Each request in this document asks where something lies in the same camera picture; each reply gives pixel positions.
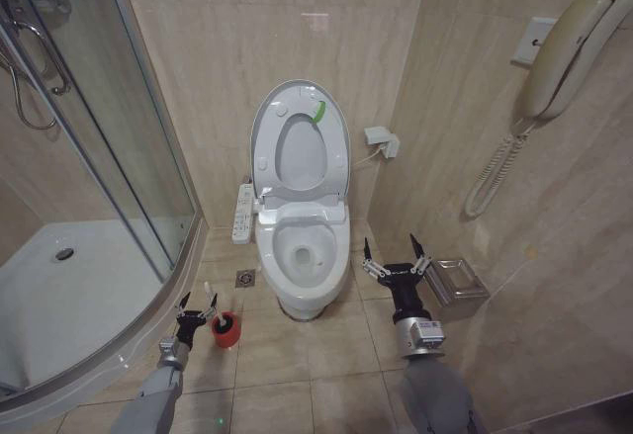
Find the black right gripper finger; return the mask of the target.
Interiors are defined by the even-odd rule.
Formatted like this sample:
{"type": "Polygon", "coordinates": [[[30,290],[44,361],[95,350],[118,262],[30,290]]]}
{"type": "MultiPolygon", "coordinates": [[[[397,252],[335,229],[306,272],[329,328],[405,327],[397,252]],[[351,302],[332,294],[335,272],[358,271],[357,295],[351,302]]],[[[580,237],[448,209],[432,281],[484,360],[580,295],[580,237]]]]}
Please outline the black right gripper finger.
{"type": "Polygon", "coordinates": [[[372,253],[367,238],[364,238],[363,248],[364,260],[362,263],[363,270],[372,278],[384,278],[386,276],[385,268],[372,259],[372,253]]]}
{"type": "Polygon", "coordinates": [[[422,245],[411,233],[409,235],[411,245],[416,256],[416,261],[410,269],[412,274],[424,274],[428,266],[431,264],[432,258],[427,256],[422,245]]]}

